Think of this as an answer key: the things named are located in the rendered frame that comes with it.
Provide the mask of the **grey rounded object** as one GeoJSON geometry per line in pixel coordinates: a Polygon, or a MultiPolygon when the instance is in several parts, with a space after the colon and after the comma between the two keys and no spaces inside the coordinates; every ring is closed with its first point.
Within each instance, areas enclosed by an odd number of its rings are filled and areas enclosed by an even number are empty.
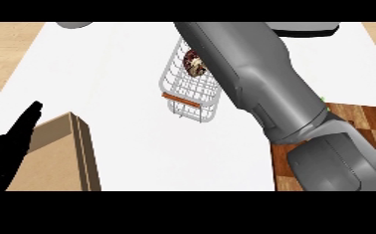
{"type": "Polygon", "coordinates": [[[87,27],[92,22],[56,22],[64,29],[78,29],[87,27]]]}

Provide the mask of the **grey appliance with black base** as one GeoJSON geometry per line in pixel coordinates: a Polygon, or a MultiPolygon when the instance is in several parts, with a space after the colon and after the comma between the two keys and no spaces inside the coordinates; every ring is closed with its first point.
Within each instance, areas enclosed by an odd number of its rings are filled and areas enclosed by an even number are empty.
{"type": "Polygon", "coordinates": [[[327,37],[339,29],[339,22],[266,22],[278,37],[327,37]]]}

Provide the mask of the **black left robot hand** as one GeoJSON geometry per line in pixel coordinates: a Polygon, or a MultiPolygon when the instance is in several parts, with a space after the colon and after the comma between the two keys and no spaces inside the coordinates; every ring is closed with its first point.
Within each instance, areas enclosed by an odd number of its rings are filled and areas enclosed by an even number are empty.
{"type": "Polygon", "coordinates": [[[42,104],[33,102],[8,131],[0,134],[0,191],[7,189],[26,155],[35,123],[41,117],[41,108],[42,104]]]}

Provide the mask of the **checkered wooden cutting board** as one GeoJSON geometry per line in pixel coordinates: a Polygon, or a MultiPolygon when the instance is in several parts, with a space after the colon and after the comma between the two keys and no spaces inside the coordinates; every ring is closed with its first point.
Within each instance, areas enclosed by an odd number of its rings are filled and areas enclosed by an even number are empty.
{"type": "MultiPolygon", "coordinates": [[[[356,128],[361,135],[376,148],[376,107],[327,103],[328,110],[342,117],[356,128]]],[[[300,185],[294,179],[287,164],[287,153],[296,148],[296,144],[272,144],[269,146],[272,180],[275,191],[300,191],[300,185]]]]}

